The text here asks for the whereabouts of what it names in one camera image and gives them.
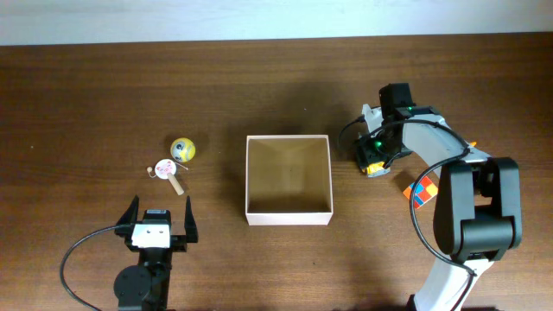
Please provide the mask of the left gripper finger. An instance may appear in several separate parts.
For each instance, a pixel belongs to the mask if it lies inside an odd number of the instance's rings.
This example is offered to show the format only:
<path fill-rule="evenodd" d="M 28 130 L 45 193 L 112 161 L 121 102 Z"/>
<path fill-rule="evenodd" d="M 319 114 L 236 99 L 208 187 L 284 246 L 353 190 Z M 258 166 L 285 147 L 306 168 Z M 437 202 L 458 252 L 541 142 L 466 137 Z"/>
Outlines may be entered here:
<path fill-rule="evenodd" d="M 137 222 L 137 213 L 139 208 L 139 197 L 134 196 L 130 206 L 123 213 L 116 223 L 115 234 L 117 236 L 130 236 L 133 232 L 135 223 Z"/>
<path fill-rule="evenodd" d="M 199 233 L 194 219 L 194 214 L 192 211 L 192 203 L 189 196 L 186 199 L 184 229 L 185 229 L 186 240 L 188 243 L 199 242 Z"/>

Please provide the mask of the yellow grey toy truck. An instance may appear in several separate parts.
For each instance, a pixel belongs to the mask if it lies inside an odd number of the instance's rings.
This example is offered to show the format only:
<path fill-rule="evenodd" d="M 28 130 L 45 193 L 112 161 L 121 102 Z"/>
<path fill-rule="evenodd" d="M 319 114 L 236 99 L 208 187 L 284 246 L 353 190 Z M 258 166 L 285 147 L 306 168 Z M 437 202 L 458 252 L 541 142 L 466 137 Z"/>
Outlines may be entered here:
<path fill-rule="evenodd" d="M 369 178 L 390 172 L 391 156 L 386 152 L 383 143 L 375 137 L 360 136 L 355 143 L 355 156 L 360 171 Z"/>

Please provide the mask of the multicolour puzzle cube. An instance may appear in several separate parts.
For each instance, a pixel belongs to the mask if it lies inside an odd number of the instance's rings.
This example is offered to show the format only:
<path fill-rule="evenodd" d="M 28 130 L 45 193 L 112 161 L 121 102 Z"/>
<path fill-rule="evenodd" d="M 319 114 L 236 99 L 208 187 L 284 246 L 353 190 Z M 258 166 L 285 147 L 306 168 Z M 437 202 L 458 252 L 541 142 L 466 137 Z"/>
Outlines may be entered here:
<path fill-rule="evenodd" d="M 436 197 L 437 194 L 438 186 L 428 176 L 423 177 L 415 189 L 413 201 L 414 208 L 419 209 L 428 201 Z"/>

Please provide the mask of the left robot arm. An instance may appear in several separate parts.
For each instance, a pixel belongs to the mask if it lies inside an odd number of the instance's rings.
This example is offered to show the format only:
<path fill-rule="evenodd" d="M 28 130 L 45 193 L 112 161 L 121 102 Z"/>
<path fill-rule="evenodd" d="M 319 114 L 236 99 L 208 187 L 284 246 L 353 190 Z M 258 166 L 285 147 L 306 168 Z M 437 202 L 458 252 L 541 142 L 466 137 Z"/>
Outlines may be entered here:
<path fill-rule="evenodd" d="M 119 272 L 113 285 L 114 295 L 119 310 L 166 310 L 172 256 L 199 241 L 191 200 L 186 198 L 183 235 L 171 232 L 169 210 L 149 209 L 139 220 L 138 208 L 139 198 L 134 197 L 115 229 L 127 248 L 138 254 L 138 263 Z"/>

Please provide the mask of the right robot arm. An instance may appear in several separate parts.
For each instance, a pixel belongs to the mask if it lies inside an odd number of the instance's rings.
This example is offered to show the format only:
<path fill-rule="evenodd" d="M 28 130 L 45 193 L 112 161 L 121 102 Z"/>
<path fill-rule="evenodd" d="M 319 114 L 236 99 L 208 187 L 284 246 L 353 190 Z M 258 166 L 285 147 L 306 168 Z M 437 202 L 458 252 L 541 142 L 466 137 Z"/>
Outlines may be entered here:
<path fill-rule="evenodd" d="M 510 157 L 493 157 L 452 130 L 432 106 L 417 105 L 406 83 L 378 92 L 379 105 L 364 105 L 367 132 L 354 146 L 359 169 L 385 175 L 397 159 L 416 154 L 427 168 L 408 195 L 411 223 L 435 263 L 407 309 L 459 310 L 479 277 L 508 250 L 518 247 L 523 226 L 519 168 Z M 428 193 L 423 179 L 438 176 L 433 218 L 435 246 L 416 217 Z"/>

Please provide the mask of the pig face rattle drum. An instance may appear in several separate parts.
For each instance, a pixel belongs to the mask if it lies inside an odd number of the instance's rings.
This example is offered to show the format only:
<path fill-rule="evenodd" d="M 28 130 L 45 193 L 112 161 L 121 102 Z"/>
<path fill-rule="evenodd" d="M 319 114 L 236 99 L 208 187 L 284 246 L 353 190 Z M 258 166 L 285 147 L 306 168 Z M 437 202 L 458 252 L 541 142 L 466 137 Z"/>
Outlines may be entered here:
<path fill-rule="evenodd" d="M 151 179 L 158 178 L 168 181 L 177 195 L 183 195 L 185 190 L 176 178 L 178 168 L 188 170 L 188 167 L 180 164 L 179 162 L 175 162 L 170 159 L 161 159 L 154 167 L 148 166 L 146 168 L 146 172 Z"/>

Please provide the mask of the pink cardboard box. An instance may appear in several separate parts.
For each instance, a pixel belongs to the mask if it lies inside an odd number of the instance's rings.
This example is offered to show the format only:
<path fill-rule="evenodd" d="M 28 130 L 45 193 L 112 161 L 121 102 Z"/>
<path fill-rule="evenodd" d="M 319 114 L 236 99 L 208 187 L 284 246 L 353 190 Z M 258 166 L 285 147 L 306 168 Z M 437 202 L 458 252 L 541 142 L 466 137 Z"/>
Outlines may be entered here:
<path fill-rule="evenodd" d="M 328 225 L 333 215 L 327 135 L 246 138 L 245 217 L 249 225 Z"/>

